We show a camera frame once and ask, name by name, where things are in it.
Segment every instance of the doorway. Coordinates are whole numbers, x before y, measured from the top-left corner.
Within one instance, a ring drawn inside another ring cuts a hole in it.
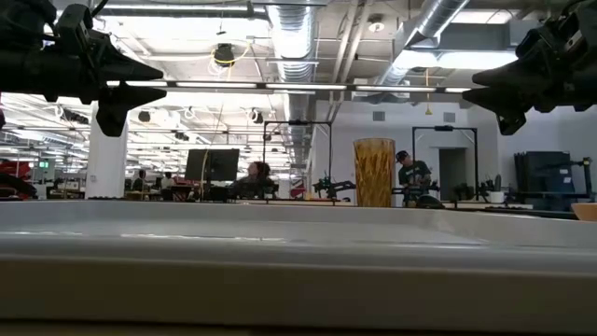
[[[439,149],[439,198],[450,201],[454,187],[466,182],[466,148]]]

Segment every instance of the black monitor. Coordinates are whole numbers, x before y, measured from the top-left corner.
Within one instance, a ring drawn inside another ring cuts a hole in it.
[[[239,149],[191,149],[187,157],[185,179],[195,181],[234,181],[239,169]],[[205,173],[201,168],[205,159]]]

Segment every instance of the ventilation duct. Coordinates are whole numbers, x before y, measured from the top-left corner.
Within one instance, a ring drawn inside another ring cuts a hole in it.
[[[272,40],[276,57],[281,59],[307,59],[314,55],[315,7],[268,6],[272,24]],[[283,82],[305,83],[312,81],[312,63],[278,63],[278,73]],[[312,105],[305,94],[289,94],[285,102],[289,120],[307,120]],[[290,127],[290,137],[295,149],[295,160],[304,162],[309,152],[304,127]]]
[[[383,86],[395,86],[400,84],[402,79],[411,69],[407,58],[401,57],[402,51],[416,43],[427,39],[438,43],[439,36],[466,6],[469,0],[425,0],[421,8],[421,14],[416,18],[400,24],[396,32],[395,56],[396,58],[377,79],[375,84]],[[387,94],[373,95],[367,97],[370,103],[380,103]]]

